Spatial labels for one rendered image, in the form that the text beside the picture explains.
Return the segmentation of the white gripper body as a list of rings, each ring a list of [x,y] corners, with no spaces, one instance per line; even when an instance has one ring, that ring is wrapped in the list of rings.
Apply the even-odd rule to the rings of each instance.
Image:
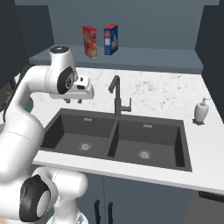
[[[73,85],[65,94],[50,94],[53,99],[82,99],[82,100],[92,100],[95,96],[94,88],[89,84],[85,89],[76,89]]]

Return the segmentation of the red cereal box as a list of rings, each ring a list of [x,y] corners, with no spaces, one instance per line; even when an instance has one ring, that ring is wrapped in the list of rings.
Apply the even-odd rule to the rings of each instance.
[[[82,27],[84,53],[92,60],[97,58],[96,29],[91,26]]]

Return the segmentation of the blue cereal box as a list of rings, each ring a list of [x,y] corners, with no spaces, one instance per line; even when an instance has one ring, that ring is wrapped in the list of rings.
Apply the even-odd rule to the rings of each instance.
[[[118,25],[111,24],[104,28],[104,54],[112,55],[118,50]]]

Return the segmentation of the grey narrow base cabinet door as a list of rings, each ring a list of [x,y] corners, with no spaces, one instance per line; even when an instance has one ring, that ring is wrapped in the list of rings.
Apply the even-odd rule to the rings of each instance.
[[[104,194],[102,176],[86,173],[87,191],[77,199],[80,211],[85,214],[88,224],[95,224],[95,206],[96,200],[100,201],[101,224],[105,224],[104,213]]]

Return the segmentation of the grey wide base cabinet door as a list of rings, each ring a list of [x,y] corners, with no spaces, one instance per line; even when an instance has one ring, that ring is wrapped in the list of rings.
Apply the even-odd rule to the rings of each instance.
[[[182,224],[191,190],[124,178],[104,177],[105,209],[113,224]]]

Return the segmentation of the dark grey tap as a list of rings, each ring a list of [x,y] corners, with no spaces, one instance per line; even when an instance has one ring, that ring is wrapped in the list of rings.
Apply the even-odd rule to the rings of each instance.
[[[123,111],[130,112],[131,105],[123,106],[122,99],[120,97],[120,77],[115,75],[113,80],[111,81],[108,91],[113,93],[115,91],[115,117],[119,117]]]

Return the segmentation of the teal round object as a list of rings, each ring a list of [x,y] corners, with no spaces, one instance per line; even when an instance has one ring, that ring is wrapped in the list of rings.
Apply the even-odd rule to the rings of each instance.
[[[25,110],[26,110],[27,112],[31,113],[32,110],[33,110],[33,106],[34,106],[33,99],[30,97],[30,98],[28,99],[28,102],[26,103]]]

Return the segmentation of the dark grey double sink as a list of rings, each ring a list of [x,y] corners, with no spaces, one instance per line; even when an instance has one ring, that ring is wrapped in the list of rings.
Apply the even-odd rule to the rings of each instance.
[[[45,127],[43,151],[189,172],[184,123],[62,108]]]

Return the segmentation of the green plant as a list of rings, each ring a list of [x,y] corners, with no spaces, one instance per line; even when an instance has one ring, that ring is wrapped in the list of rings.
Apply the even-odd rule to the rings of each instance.
[[[6,98],[6,102],[5,102],[5,104],[8,104],[9,103],[9,101],[10,101],[10,99],[11,99],[11,97],[13,96],[13,94],[14,94],[14,91],[13,90],[11,90],[11,91],[4,91],[5,93],[6,93],[6,95],[7,95],[7,98]]]

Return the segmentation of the white soap dispenser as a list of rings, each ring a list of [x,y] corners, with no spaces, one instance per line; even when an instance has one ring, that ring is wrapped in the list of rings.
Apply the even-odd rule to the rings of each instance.
[[[203,98],[202,102],[196,104],[194,109],[194,118],[192,121],[197,125],[203,125],[207,116],[209,106],[206,103],[207,98]]]

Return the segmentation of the grey dishwasher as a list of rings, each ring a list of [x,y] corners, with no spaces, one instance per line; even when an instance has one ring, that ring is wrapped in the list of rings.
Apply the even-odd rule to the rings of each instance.
[[[204,199],[193,192],[182,224],[224,224],[224,203]]]

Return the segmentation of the dark grey wall cabinet door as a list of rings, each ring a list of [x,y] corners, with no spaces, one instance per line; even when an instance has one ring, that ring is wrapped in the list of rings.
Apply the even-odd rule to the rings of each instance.
[[[224,123],[224,0],[205,5],[195,46],[202,77]]]
[[[28,63],[14,0],[0,0],[0,88]]]

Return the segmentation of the grey open wall cabinet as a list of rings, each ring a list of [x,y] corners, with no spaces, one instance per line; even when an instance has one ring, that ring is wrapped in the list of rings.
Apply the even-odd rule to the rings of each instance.
[[[52,45],[68,46],[78,67],[199,74],[195,52],[205,5],[220,0],[15,0],[23,32],[37,25],[41,46],[29,39],[31,62],[47,64]],[[104,54],[104,28],[118,25],[118,50]],[[97,58],[84,53],[82,27],[96,29]]]

